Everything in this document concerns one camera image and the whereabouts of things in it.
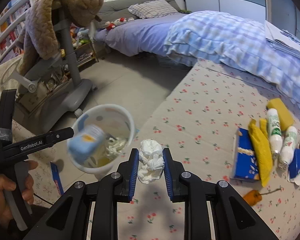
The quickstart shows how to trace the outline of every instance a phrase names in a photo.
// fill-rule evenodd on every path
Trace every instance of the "gray headboard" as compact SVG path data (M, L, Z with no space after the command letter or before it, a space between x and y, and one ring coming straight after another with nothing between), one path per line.
M137 3L144 3L147 1L154 0L114 0L105 2L101 7L98 16L102 19L100 23L98 23L99 28L103 28L105 22L112 22L119 18L130 18L138 19L137 16L130 13L128 8L130 5L134 5ZM173 6L177 11L180 11L179 6L177 5L175 0L166 0L171 6Z

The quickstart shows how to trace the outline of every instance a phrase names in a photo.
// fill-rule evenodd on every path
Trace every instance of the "floor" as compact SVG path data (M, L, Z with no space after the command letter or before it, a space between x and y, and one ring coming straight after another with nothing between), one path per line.
M101 104L118 104L132 114L138 129L187 74L187 71L159 66L153 56L127 57L111 52L99 60L99 63L80 69L81 77L89 78L98 87L90 92L81 109L85 112ZM66 113L53 130L72 126L75 120L73 113ZM58 154L54 163L58 166L64 190L78 180L96 181L94 175L85 174L73 166L66 152Z

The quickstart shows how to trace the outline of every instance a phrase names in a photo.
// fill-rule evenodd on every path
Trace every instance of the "blue box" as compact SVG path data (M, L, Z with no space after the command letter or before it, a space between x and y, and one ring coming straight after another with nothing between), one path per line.
M52 179L57 186L57 190L58 190L59 194L63 195L64 191L63 191L63 187L62 187L60 176L59 176L58 166L52 162L50 162L50 166L51 166Z
M248 130L239 128L234 136L233 179L255 182L260 180L257 159Z
M292 163L289 165L289 175L294 179L300 173L300 149L294 150Z

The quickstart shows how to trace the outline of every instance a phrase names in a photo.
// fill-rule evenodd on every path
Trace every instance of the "human hand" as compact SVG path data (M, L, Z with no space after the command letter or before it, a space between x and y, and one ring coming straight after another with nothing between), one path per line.
M29 163L29 170L33 170L38 166L36 161L27 161ZM30 174L26 177L25 186L26 189L22 192L22 198L29 204L34 202L34 191L33 191L34 180ZM6 202L3 190L14 191L16 189L16 184L11 179L8 179L5 175L0 174L0 225L7 229L10 220L13 219L10 207Z

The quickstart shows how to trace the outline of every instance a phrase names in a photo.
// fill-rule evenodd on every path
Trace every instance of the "yellow sponge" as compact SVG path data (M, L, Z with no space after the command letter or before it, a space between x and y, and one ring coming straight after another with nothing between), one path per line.
M265 135L266 138L268 138L267 120L263 119L263 118L260 118L259 123L260 123L261 132Z
M256 126L256 120L252 119L248 126L248 133L256 153L261 185L267 186L272 170L272 155L268 138Z
M293 125L293 118L280 98L271 99L267 104L267 108L274 108L275 110L277 110L282 131L287 130L289 126Z

